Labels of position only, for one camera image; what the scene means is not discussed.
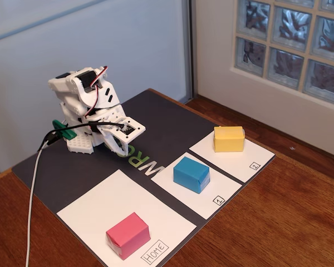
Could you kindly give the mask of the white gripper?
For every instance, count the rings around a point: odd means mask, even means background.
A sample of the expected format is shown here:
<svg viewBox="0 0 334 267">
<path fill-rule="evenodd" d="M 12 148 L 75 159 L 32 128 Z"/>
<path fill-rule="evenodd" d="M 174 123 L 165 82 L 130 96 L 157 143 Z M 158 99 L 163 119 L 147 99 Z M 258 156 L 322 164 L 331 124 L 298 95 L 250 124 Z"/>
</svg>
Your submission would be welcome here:
<svg viewBox="0 0 334 267">
<path fill-rule="evenodd" d="M 127 156 L 129 139 L 123 130 L 126 129 L 126 115 L 121 105 L 112 108 L 91 110 L 85 116 L 85 141 L 104 142 L 114 153 Z"/>
</svg>

